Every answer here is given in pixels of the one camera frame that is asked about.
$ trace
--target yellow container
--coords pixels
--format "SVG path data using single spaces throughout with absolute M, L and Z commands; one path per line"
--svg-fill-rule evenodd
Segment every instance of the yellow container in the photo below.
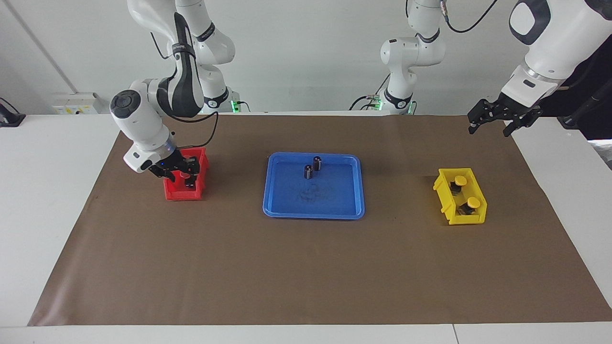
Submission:
M 485 200 L 476 177 L 471 168 L 441 168 L 440 175 L 433 184 L 433 190 L 438 192 L 440 203 L 442 204 L 442 212 L 446 215 L 446 219 L 450 225 L 472 225 L 484 223 L 485 215 L 487 214 L 487 201 Z M 461 192 L 453 195 L 450 190 L 450 183 L 455 178 L 463 184 L 463 178 L 467 180 L 467 184 L 461 187 Z M 470 215 L 461 215 L 458 211 L 459 207 L 468 202 L 468 198 L 474 197 L 480 201 L 480 206 L 474 209 Z

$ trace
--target table surface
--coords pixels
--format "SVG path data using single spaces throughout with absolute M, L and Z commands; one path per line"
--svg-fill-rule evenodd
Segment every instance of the table surface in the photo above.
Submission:
M 25 327 L 118 131 L 110 115 L 29 116 L 17 129 L 0 129 L 0 343 L 612 341 L 612 323 Z M 554 118 L 539 119 L 513 138 L 612 305 L 612 231 L 606 218 L 612 171 L 580 132 L 563 130 Z

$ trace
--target red container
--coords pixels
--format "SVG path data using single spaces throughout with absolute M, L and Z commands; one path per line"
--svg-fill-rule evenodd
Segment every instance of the red container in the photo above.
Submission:
M 202 199 L 204 191 L 204 178 L 206 170 L 208 170 L 208 158 L 206 157 L 206 148 L 189 148 L 182 149 L 181 154 L 185 158 L 197 157 L 200 163 L 200 173 L 195 181 L 195 189 L 185 186 L 185 179 L 181 177 L 180 171 L 173 171 L 175 182 L 165 178 L 163 180 L 163 188 L 166 192 L 166 200 L 168 201 L 199 201 Z

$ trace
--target yellow lid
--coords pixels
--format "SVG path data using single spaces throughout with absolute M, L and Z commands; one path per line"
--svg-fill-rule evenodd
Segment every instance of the yellow lid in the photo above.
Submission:
M 472 209 L 480 208 L 480 200 L 478 198 L 476 198 L 476 197 L 468 198 L 468 207 L 470 207 Z
M 467 184 L 468 184 L 468 180 L 464 176 L 455 177 L 455 185 L 466 186 Z

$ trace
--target brown mat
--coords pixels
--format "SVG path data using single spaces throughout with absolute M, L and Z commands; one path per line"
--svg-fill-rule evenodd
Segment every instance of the brown mat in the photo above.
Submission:
M 169 123 L 179 144 L 204 141 L 211 124 Z M 502 125 L 474 136 L 466 126 L 463 116 L 222 116 L 205 201 L 191 203 L 165 201 L 161 180 L 131 172 L 120 135 L 29 325 L 611 321 Z M 266 217 L 278 151 L 357 155 L 365 217 Z M 449 226 L 440 213 L 432 186 L 454 167 L 474 169 L 484 225 Z

